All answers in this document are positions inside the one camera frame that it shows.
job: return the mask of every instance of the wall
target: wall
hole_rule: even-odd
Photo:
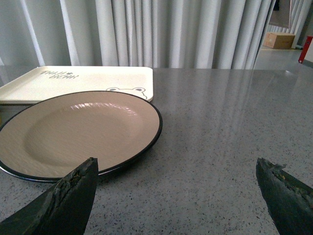
[[[308,16],[304,22],[303,29],[297,44],[304,46],[307,36],[313,36],[313,2],[310,6]]]

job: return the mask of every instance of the cardboard box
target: cardboard box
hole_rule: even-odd
[[[268,32],[263,45],[273,49],[290,49],[295,35],[292,33]]]

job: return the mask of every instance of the curtain fold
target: curtain fold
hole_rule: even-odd
[[[0,65],[252,69],[273,2],[2,0]]]

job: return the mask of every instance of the frog face print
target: frog face print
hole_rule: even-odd
[[[123,92],[123,93],[133,94],[133,95],[138,96],[138,97],[143,98],[143,99],[147,99],[147,97],[144,94],[146,89],[144,89],[142,87],[136,87],[133,89],[119,89],[117,87],[111,87],[111,88],[107,88],[106,91]]]

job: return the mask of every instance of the red object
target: red object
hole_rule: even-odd
[[[303,63],[304,57],[305,57],[305,55],[308,52],[308,49],[309,49],[309,46],[311,44],[312,38],[313,38],[313,36],[308,36],[307,37],[307,40],[306,40],[306,42],[304,44],[304,47],[302,49],[301,55],[300,55],[299,60],[298,60],[299,63]]]

